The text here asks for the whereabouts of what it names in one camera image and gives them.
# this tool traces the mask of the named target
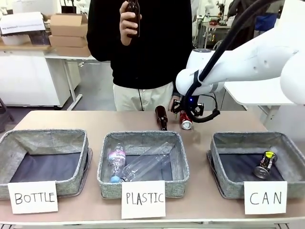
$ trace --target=paper sign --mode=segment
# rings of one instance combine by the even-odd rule
[[[58,211],[55,181],[9,183],[13,214]]]
[[[122,219],[165,216],[165,181],[122,183]]]
[[[244,182],[246,215],[286,213],[287,181]]]

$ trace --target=wooden countertop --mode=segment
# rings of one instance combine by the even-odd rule
[[[30,42],[22,45],[5,45],[3,41],[0,41],[0,50],[3,51],[50,51],[51,49],[50,45],[32,45]]]
[[[169,129],[181,133],[190,166],[190,180],[185,196],[166,200],[163,220],[253,221],[256,218],[272,220],[305,216],[303,199],[288,200],[287,213],[268,216],[246,216],[242,200],[221,197],[210,171],[206,152],[212,135],[220,131],[265,131],[263,125],[249,112],[222,112],[213,121],[195,124],[194,130],[182,131],[174,115],[169,115]],[[77,197],[60,198],[59,212],[36,215],[13,215],[9,201],[0,201],[0,222],[30,225],[56,222],[109,222],[121,220],[121,201],[101,198],[97,182],[97,166],[105,135],[112,131],[158,130],[153,112],[106,111],[33,111],[15,129],[80,128],[88,132],[93,159],[85,187]]]

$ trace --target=stacked cardboard box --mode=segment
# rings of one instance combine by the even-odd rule
[[[51,45],[60,56],[90,56],[86,40],[88,20],[81,14],[56,14],[51,17]]]

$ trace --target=cardboard box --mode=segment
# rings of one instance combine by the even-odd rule
[[[40,12],[4,15],[0,20],[0,29],[3,35],[46,30],[43,15]]]
[[[79,47],[82,48],[86,45],[87,39],[84,37],[63,37],[63,36],[49,36],[52,46],[55,47]]]
[[[56,48],[56,53],[59,56],[89,57],[91,55],[87,46],[82,47],[82,48],[58,47],[58,48]]]
[[[50,28],[53,36],[85,37],[88,19],[84,14],[55,14],[51,17]]]

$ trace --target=finger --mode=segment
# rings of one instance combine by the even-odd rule
[[[123,29],[125,29],[125,28],[135,28],[136,29],[138,27],[138,24],[131,22],[131,21],[124,20],[122,22],[122,26],[123,26]]]
[[[135,18],[135,13],[132,12],[125,12],[121,14],[121,21],[131,19],[131,18]]]
[[[124,33],[127,35],[127,34],[134,34],[136,35],[138,32],[137,30],[132,30],[132,29],[125,29],[124,30]]]
[[[123,2],[122,6],[120,8],[120,14],[122,14],[126,11],[127,6],[128,6],[128,2],[127,1]]]

